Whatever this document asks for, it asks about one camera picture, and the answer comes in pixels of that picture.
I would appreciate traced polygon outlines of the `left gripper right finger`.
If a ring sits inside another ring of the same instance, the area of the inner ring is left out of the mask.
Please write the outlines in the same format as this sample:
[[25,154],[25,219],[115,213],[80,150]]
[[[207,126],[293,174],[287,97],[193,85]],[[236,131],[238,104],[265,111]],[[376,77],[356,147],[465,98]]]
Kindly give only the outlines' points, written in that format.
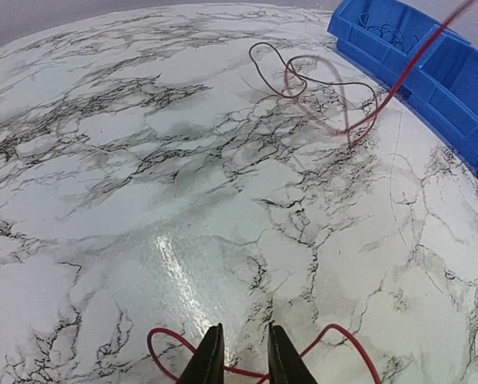
[[285,329],[274,323],[268,327],[267,358],[271,384],[317,383]]

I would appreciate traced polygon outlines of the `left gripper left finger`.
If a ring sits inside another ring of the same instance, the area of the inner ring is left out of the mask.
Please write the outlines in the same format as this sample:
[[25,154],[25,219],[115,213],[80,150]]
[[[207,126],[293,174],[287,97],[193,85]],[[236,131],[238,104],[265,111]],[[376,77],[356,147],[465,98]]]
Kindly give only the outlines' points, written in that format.
[[223,325],[211,326],[182,372],[178,384],[224,384]]

